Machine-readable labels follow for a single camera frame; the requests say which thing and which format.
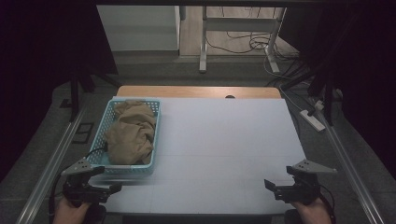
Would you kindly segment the white cabinet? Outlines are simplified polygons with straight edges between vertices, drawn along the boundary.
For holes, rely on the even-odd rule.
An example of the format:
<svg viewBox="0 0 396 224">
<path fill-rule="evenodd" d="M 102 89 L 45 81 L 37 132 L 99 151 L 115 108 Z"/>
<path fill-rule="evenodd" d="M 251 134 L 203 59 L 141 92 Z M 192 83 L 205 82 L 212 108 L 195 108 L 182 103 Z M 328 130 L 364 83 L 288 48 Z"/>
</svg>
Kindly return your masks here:
<svg viewBox="0 0 396 224">
<path fill-rule="evenodd" d="M 179 7 L 98 6 L 113 51 L 178 51 Z"/>
</svg>

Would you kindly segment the light blue plastic basket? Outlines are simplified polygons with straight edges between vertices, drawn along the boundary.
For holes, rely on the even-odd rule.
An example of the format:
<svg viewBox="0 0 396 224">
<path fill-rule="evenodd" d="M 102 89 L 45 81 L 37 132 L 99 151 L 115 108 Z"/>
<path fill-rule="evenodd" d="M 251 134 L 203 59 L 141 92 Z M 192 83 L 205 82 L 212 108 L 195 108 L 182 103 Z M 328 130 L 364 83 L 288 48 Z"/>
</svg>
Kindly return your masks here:
<svg viewBox="0 0 396 224">
<path fill-rule="evenodd" d="M 142 101 L 147 104 L 152 111 L 154 112 L 155 119 L 156 119 L 156 128 L 155 128 L 155 136 L 154 136 L 154 149 L 151 155 L 151 162 L 148 165 L 114 165 L 111 164 L 106 151 L 96 151 L 94 150 L 99 147 L 103 147 L 105 145 L 104 140 L 104 132 L 109 128 L 109 126 L 116 120 L 115 112 L 113 106 L 117 103 L 121 103 L 123 101 L 129 100 L 136 100 Z M 158 100 L 153 99 L 112 99 L 110 100 L 107 105 L 105 112 L 102 116 L 100 121 L 98 130 L 96 135 L 93 139 L 92 146 L 90 149 L 90 155 L 88 156 L 88 162 L 94 166 L 104 166 L 105 167 L 105 174 L 106 175 L 115 175 L 115 176 L 122 176 L 122 175 L 151 175 L 154 171 L 155 167 L 155 160 L 156 160 L 156 152 L 157 152 L 157 139 L 159 133 L 159 126 L 161 120 L 161 102 Z"/>
</svg>

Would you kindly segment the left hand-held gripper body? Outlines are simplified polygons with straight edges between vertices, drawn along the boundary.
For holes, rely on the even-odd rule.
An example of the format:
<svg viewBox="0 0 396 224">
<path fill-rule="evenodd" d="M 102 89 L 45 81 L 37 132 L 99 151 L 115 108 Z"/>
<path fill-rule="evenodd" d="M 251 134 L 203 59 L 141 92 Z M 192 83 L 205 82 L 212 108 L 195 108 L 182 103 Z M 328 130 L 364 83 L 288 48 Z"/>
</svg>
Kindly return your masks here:
<svg viewBox="0 0 396 224">
<path fill-rule="evenodd" d="M 94 187 L 89 184 L 94 168 L 85 158 L 80 159 L 61 172 L 66 177 L 63 184 L 64 197 L 74 206 L 82 203 L 105 203 L 110 195 L 105 188 Z"/>
</svg>

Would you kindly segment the tan cloth garment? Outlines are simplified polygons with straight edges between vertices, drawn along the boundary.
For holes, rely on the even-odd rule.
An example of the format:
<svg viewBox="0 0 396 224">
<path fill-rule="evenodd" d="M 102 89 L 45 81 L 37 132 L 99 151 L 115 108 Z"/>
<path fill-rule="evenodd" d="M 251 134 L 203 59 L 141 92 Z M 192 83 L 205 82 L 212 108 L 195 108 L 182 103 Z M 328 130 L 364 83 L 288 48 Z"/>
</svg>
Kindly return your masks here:
<svg viewBox="0 0 396 224">
<path fill-rule="evenodd" d="M 114 165 L 148 165 L 154 149 L 156 119 L 152 109 L 142 101 L 129 100 L 113 106 L 116 120 L 104 132 L 106 151 Z"/>
</svg>

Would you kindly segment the person's left hand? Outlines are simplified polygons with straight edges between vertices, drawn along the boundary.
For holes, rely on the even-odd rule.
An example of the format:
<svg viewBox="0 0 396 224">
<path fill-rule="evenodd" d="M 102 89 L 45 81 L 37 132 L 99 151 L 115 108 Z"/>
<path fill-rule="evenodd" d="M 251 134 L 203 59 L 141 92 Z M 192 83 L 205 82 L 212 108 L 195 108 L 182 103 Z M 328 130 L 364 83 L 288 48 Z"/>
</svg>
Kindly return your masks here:
<svg viewBox="0 0 396 224">
<path fill-rule="evenodd" d="M 90 208 L 89 203 L 82 203 L 75 207 L 66 198 L 62 198 L 57 205 L 52 224 L 83 224 Z"/>
</svg>

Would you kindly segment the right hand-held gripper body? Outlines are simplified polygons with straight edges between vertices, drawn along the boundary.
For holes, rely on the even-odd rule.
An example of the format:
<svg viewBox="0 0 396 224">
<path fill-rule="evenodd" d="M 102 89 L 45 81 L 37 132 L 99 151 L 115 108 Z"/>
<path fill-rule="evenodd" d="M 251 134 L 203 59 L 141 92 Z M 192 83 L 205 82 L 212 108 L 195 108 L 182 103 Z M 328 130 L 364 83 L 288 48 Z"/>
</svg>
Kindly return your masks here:
<svg viewBox="0 0 396 224">
<path fill-rule="evenodd" d="M 275 198 L 285 203 L 299 202 L 311 204 L 320 195 L 318 174 L 335 175 L 337 170 L 319 163 L 302 160 L 291 167 L 297 169 L 297 175 L 291 175 L 294 184 L 291 186 L 276 186 Z"/>
</svg>

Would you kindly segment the aluminium floor rail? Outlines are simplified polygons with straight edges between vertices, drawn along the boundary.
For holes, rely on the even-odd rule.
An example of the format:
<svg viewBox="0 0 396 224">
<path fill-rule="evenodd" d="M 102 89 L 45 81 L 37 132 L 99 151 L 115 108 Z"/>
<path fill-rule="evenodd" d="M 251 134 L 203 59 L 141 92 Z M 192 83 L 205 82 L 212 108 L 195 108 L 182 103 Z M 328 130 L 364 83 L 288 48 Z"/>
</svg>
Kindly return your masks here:
<svg viewBox="0 0 396 224">
<path fill-rule="evenodd" d="M 362 209 L 371 224 L 385 224 L 379 209 L 361 176 L 349 158 L 346 148 L 339 138 L 334 127 L 325 119 L 322 112 L 318 112 L 318 119 L 324 124 L 326 134 L 331 142 L 332 148 L 342 165 L 349 183 L 358 196 Z"/>
<path fill-rule="evenodd" d="M 30 194 L 26 204 L 20 212 L 19 217 L 16 220 L 16 224 L 33 223 L 41 204 L 43 203 L 49 189 L 51 188 L 53 179 L 58 173 L 58 169 L 62 163 L 62 160 L 64 159 L 64 155 L 71 144 L 73 136 L 76 133 L 78 125 L 80 124 L 82 117 L 85 115 L 87 108 L 87 103 L 83 102 L 75 119 L 72 122 L 67 123 L 59 143 L 52 151 L 44 171 L 38 178 L 32 193 Z"/>
</svg>

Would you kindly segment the white table mat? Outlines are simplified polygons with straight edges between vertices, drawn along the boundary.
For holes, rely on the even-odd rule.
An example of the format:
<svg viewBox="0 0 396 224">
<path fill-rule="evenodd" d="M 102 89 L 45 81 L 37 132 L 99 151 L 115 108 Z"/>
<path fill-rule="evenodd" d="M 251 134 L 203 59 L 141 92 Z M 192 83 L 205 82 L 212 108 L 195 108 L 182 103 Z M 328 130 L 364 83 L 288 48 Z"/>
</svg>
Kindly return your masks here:
<svg viewBox="0 0 396 224">
<path fill-rule="evenodd" d="M 300 140 L 282 99 L 162 98 L 154 161 L 142 174 L 91 155 L 106 173 L 96 184 L 119 181 L 110 213 L 146 215 L 277 215 L 266 180 L 290 185 L 286 168 L 302 159 Z"/>
</svg>

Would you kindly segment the person's right hand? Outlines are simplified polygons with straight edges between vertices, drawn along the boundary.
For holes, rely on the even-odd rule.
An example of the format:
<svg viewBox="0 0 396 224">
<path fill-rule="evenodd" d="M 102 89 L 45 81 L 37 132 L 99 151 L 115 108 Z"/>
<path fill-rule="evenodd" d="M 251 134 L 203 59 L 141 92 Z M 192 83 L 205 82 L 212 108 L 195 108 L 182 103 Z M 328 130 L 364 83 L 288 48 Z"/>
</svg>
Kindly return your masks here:
<svg viewBox="0 0 396 224">
<path fill-rule="evenodd" d="M 316 198 L 309 205 L 299 202 L 293 202 L 291 205 L 298 211 L 304 224 L 332 224 L 327 207 L 320 198 Z"/>
</svg>

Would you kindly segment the dark curtain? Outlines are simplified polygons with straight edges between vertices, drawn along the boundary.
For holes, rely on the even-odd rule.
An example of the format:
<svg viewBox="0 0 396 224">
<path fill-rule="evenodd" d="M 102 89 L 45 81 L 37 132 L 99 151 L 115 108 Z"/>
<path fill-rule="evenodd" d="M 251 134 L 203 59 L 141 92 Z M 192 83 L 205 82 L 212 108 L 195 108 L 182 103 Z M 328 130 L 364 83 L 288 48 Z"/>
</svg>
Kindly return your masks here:
<svg viewBox="0 0 396 224">
<path fill-rule="evenodd" d="M 118 73 L 99 0 L 0 0 L 0 182 L 73 77 Z"/>
<path fill-rule="evenodd" d="M 314 69 L 327 61 L 354 12 L 358 18 L 331 65 L 315 73 L 308 93 L 317 95 L 326 84 L 340 90 L 345 117 L 396 177 L 396 0 L 290 7 L 280 36 Z"/>
</svg>

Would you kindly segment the black metal stand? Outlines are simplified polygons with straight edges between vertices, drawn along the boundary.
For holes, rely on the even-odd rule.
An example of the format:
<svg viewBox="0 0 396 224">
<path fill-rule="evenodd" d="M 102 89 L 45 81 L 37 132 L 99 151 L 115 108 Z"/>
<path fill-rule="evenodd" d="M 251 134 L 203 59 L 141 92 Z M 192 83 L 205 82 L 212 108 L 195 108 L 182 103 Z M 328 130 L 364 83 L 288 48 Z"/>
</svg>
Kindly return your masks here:
<svg viewBox="0 0 396 224">
<path fill-rule="evenodd" d="M 113 85 L 117 89 L 121 87 L 121 83 L 106 74 L 94 74 L 94 76 L 101 78 L 103 81 Z M 82 73 L 72 73 L 70 75 L 70 96 L 71 96 L 71 117 L 70 122 L 73 122 L 79 111 L 79 96 L 78 90 L 79 85 L 85 92 L 93 92 L 95 85 L 92 79 L 92 75 Z"/>
<path fill-rule="evenodd" d="M 334 82 L 334 72 L 329 65 L 321 64 L 314 71 L 315 76 L 308 88 L 309 96 L 319 96 L 323 93 L 324 100 L 324 118 L 330 126 L 332 126 L 332 91 Z"/>
</svg>

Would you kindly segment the white desk frame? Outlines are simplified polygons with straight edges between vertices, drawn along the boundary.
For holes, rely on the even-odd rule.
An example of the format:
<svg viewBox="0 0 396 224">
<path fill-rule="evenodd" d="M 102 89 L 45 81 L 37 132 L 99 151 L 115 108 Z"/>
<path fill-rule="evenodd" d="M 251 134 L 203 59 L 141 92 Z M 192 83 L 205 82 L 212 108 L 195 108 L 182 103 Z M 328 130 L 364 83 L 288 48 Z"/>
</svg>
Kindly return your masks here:
<svg viewBox="0 0 396 224">
<path fill-rule="evenodd" d="M 207 7 L 202 8 L 203 31 L 200 49 L 199 72 L 206 72 L 206 33 L 210 32 L 263 32 L 270 35 L 269 43 L 264 48 L 266 59 L 274 73 L 279 73 L 276 63 L 274 46 L 278 33 L 286 12 L 285 7 L 281 7 L 277 15 L 272 19 L 257 18 L 243 19 L 236 17 L 208 17 Z"/>
</svg>

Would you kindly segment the black floor plate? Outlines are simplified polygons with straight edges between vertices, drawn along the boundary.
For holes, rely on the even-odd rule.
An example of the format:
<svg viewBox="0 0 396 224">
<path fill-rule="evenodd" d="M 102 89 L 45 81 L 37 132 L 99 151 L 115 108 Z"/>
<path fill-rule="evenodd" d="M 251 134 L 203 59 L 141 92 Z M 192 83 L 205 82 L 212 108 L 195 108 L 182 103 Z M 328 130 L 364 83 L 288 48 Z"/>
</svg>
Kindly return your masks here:
<svg viewBox="0 0 396 224">
<path fill-rule="evenodd" d="M 78 128 L 73 137 L 73 144 L 87 144 L 92 135 L 94 123 L 93 122 L 83 122 L 78 125 Z"/>
</svg>

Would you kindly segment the white power strip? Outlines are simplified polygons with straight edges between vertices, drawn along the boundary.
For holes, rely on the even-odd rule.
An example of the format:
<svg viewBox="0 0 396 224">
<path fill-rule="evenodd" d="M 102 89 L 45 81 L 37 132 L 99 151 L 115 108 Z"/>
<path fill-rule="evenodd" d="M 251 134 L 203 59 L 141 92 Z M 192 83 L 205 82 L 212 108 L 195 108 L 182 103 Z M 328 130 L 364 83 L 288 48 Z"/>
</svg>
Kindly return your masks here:
<svg viewBox="0 0 396 224">
<path fill-rule="evenodd" d="M 309 116 L 307 110 L 302 110 L 300 112 L 301 117 L 307 121 L 317 132 L 321 132 L 325 130 L 325 126 L 316 119 L 313 115 Z"/>
</svg>

